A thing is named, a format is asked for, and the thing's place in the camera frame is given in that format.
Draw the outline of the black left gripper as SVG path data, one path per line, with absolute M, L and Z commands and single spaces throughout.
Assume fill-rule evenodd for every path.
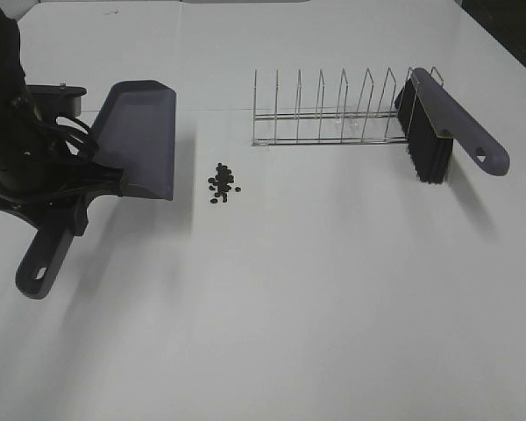
M 78 117 L 43 118 L 27 87 L 0 96 L 1 211 L 38 228 L 46 208 L 37 197 L 71 180 L 99 149 Z

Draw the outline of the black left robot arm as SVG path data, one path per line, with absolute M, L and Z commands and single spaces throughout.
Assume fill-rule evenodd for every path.
M 124 172 L 94 161 L 100 150 L 79 118 L 81 87 L 29 85 L 18 22 L 0 8 L 0 211 L 40 229 L 60 214 L 76 236 L 99 196 L 122 193 Z

